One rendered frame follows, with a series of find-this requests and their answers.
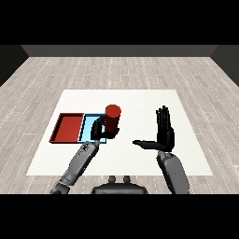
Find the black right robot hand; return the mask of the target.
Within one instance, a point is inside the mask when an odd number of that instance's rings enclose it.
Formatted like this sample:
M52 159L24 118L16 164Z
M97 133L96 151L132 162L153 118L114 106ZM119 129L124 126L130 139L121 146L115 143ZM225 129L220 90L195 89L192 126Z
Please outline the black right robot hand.
M175 132L171 126L169 109L164 105L156 111L157 115L157 141L134 140L133 144L142 149L155 149L171 152L175 147Z

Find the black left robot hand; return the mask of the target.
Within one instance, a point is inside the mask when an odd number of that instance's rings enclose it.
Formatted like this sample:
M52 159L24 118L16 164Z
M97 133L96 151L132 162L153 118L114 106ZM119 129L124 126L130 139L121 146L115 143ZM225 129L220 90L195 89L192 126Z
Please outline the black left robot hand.
M102 131L102 127L105 125L105 117L101 116L93 122L91 127L91 140L100 140L101 138L114 139L115 136L120 131L117 128L113 133L108 132L107 130Z

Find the red can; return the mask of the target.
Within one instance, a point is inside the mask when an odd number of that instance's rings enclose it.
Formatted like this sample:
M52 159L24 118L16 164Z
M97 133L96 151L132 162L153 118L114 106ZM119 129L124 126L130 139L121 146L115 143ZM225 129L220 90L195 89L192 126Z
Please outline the red can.
M120 120L121 109L118 105L108 105L105 108L105 131L113 133Z

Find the light blue shallow open box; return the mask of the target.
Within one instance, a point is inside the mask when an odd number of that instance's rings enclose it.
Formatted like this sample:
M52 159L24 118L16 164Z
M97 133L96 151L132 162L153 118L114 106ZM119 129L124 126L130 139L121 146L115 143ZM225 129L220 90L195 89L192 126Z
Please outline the light blue shallow open box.
M98 120L101 117L101 114L85 114L83 117L83 121L80 126L80 131L78 134L78 142L80 144L83 144L85 142L91 142L93 143L93 140L91 140L91 127L93 123Z

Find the red shallow open box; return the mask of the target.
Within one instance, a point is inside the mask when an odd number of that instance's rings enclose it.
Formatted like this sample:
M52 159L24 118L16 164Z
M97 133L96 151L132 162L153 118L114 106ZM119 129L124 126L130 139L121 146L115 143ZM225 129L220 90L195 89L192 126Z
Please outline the red shallow open box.
M51 144L76 144L79 139L83 113L61 113L49 142Z

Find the dark grey robot body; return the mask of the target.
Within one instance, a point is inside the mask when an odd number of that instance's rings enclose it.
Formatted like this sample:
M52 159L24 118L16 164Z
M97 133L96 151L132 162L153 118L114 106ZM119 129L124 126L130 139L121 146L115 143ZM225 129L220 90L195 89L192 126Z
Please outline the dark grey robot body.
M110 176L106 184L94 187L91 194L148 194L148 191L145 187L133 184L129 176L124 176L122 183L117 183L116 177Z

